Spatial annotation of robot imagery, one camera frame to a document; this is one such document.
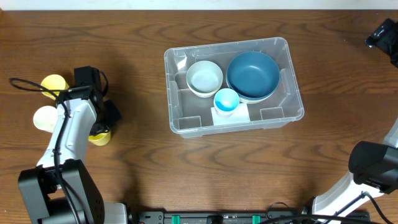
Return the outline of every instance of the wood grain surface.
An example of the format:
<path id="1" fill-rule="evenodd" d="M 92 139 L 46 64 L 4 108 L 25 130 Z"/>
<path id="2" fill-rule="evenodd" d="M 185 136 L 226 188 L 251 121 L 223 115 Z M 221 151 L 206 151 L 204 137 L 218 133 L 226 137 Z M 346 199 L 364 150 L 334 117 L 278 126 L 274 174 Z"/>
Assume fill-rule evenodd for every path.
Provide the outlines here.
<path id="1" fill-rule="evenodd" d="M 35 167 L 50 134 L 32 124 L 54 105 L 8 78 L 50 74 L 72 83 L 91 65 L 109 78 L 123 120 L 86 166 L 104 201 L 138 210 L 265 210 L 328 190 L 354 145 L 381 142 L 398 115 L 398 69 L 366 37 L 397 11 L 47 11 L 0 14 L 0 223 L 29 223 L 17 178 Z M 182 139 L 171 132 L 164 52 L 171 47 L 284 37 L 305 116 L 279 129 Z M 398 194 L 377 198 L 398 222 Z M 361 208 L 381 222 L 370 203 Z"/>

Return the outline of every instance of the dark blue bowl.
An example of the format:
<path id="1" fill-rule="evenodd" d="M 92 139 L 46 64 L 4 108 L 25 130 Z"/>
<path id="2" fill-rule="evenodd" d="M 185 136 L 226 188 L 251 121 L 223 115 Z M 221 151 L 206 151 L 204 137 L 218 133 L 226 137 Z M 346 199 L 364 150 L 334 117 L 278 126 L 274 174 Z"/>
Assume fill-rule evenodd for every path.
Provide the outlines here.
<path id="1" fill-rule="evenodd" d="M 226 81 L 238 95 L 248 100 L 261 100 L 278 87 L 279 68 L 274 59 L 261 52 L 244 52 L 228 65 Z"/>

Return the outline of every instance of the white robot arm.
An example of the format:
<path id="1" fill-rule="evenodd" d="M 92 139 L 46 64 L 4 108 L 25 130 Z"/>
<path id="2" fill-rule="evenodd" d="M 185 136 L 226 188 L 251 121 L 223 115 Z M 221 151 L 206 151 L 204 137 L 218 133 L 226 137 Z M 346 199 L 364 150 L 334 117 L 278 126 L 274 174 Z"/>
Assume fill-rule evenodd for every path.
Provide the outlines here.
<path id="1" fill-rule="evenodd" d="M 30 219 L 41 224 L 127 224 L 126 206 L 104 203 L 84 166 L 89 136 L 110 131 L 120 114 L 111 101 L 103 101 L 107 86 L 102 91 L 100 71 L 76 68 L 75 84 L 57 97 L 58 120 L 37 167 L 23 170 L 19 176 L 19 188 Z M 54 153 L 58 155 L 58 164 Z M 61 179 L 56 178 L 58 174 L 62 175 Z M 49 195 L 62 185 L 69 196 L 65 193 L 64 198 L 51 199 Z"/>
<path id="2" fill-rule="evenodd" d="M 398 119 L 385 136 L 383 144 L 358 143 L 349 160 L 350 171 L 330 190 L 314 199 L 312 214 L 345 217 L 369 200 L 368 197 L 361 195 L 363 192 L 376 198 L 395 190 L 394 178 L 397 177 L 397 171 L 394 168 L 398 160 Z"/>

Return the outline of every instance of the green connector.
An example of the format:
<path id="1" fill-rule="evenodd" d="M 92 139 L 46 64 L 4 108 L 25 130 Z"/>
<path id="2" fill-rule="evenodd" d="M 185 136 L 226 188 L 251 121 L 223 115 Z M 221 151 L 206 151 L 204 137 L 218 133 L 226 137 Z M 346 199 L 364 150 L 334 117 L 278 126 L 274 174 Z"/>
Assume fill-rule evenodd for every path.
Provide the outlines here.
<path id="1" fill-rule="evenodd" d="M 260 222 L 261 222 L 261 216 L 259 216 L 259 215 L 253 215 L 252 224 L 259 224 Z"/>
<path id="2" fill-rule="evenodd" d="M 180 224 L 180 216 L 179 215 L 172 216 L 172 224 Z"/>

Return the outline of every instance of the plastic storage container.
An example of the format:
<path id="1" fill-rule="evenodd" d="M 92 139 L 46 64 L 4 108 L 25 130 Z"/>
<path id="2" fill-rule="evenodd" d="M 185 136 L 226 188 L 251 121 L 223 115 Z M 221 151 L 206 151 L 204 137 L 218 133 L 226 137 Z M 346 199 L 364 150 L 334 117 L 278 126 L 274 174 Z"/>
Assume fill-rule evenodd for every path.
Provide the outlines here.
<path id="1" fill-rule="evenodd" d="M 187 86 L 187 71 L 195 62 L 209 60 L 223 71 L 221 88 L 227 88 L 226 70 L 240 54 L 255 50 L 271 56 L 280 69 L 278 89 L 266 100 L 248 105 L 250 122 L 215 126 L 211 115 L 214 96 L 200 98 Z M 281 37 L 224 44 L 168 49 L 164 54 L 170 128 L 183 138 L 259 128 L 280 128 L 304 116 L 304 107 L 290 58 L 287 41 Z"/>

